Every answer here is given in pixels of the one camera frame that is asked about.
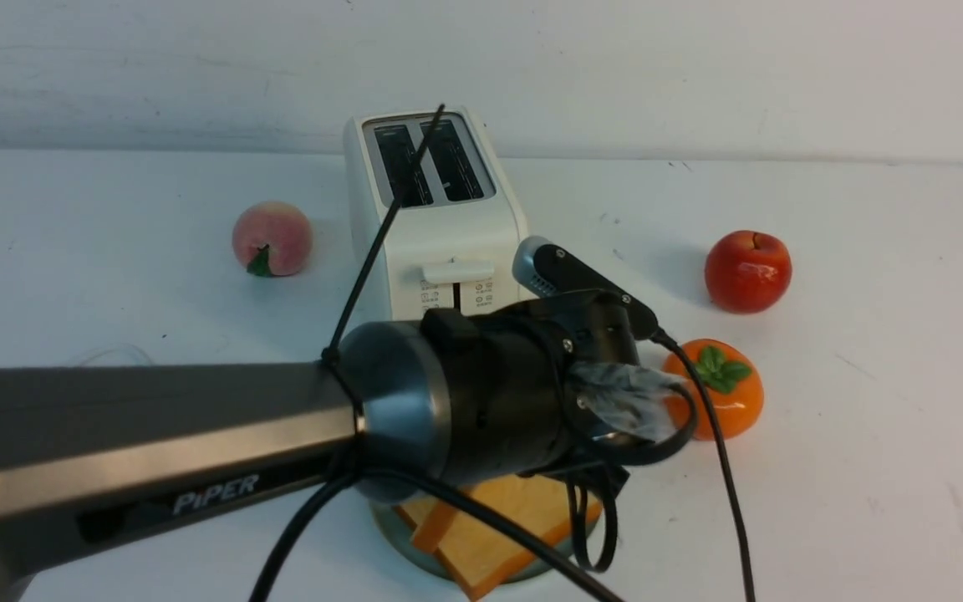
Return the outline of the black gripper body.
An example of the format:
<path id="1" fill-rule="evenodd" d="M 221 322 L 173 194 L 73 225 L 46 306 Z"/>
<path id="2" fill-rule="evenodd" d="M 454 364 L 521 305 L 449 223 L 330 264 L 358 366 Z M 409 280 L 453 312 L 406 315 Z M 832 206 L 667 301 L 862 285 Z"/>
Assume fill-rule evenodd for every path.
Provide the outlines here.
<path id="1" fill-rule="evenodd" d="M 418 330 L 450 394 L 444 483 L 648 466 L 690 441 L 664 403 L 687 392 L 684 380 L 639 364 L 628 308 L 611 291 L 473 316 L 428 309 Z"/>

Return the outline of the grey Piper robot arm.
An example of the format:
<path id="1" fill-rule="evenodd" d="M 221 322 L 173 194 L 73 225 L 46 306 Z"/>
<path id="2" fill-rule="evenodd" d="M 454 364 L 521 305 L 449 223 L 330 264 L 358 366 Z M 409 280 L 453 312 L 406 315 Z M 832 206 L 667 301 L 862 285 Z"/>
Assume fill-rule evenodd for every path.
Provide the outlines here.
<path id="1" fill-rule="evenodd" d="M 673 426 L 664 399 L 687 396 L 684 381 L 639 365 L 638 340 L 627 303 L 594 290 L 362 324 L 310 363 L 0 367 L 0 601 L 38 572 L 313 485 L 253 601 L 349 487 L 455 504 L 612 599 L 580 511 L 569 561 L 461 489 L 556 477 L 618 526 L 627 468 L 680 452 L 698 423 Z"/>

